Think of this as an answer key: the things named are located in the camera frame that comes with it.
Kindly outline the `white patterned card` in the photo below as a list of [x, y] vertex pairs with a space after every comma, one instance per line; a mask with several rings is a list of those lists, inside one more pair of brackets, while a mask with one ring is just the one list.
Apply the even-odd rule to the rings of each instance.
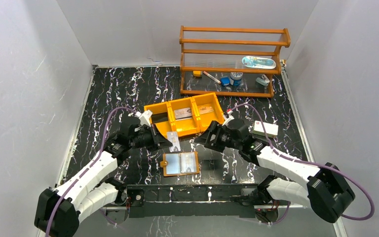
[[167, 132], [167, 139], [172, 143], [169, 147], [170, 152], [180, 152], [181, 146], [179, 142], [178, 133], [176, 131]]

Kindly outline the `orange leather card holder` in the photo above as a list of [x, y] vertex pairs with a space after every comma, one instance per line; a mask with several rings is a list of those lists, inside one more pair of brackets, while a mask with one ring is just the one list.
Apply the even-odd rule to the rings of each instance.
[[164, 177], [198, 174], [200, 172], [198, 153], [164, 154], [160, 167], [163, 168]]

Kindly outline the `orange three-compartment plastic bin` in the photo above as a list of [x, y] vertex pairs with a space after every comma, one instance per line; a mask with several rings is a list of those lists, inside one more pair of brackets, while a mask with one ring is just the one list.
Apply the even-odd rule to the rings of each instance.
[[202, 133], [212, 121], [225, 121], [215, 93], [145, 105], [144, 109], [152, 112], [150, 123], [165, 137], [168, 132], [177, 132], [179, 137]]

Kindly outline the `white magnetic stripe card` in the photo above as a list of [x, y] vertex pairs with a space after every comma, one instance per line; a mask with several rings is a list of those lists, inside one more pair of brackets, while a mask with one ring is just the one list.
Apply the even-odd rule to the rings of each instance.
[[174, 110], [175, 120], [190, 119], [192, 117], [192, 110], [190, 107]]

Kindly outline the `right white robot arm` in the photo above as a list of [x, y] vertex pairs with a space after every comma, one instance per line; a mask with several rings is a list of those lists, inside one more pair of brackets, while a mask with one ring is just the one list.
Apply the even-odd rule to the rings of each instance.
[[269, 142], [252, 135], [241, 119], [231, 118], [224, 125], [214, 120], [194, 141], [221, 153], [225, 148], [237, 150], [245, 161], [286, 177], [269, 175], [256, 188], [244, 189], [231, 198], [242, 205], [286, 200], [310, 207], [321, 219], [334, 223], [355, 200], [355, 193], [335, 165], [317, 167], [274, 151]]

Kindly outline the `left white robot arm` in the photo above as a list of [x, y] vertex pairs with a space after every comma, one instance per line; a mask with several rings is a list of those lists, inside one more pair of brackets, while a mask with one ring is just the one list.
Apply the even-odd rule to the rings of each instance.
[[120, 129], [107, 137], [104, 128], [101, 147], [94, 158], [66, 183], [45, 189], [38, 198], [34, 226], [47, 237], [72, 237], [79, 225], [103, 206], [127, 203], [127, 185], [106, 176], [129, 157], [129, 151], [145, 148], [157, 151], [172, 145], [150, 123], [152, 111], [132, 110]]

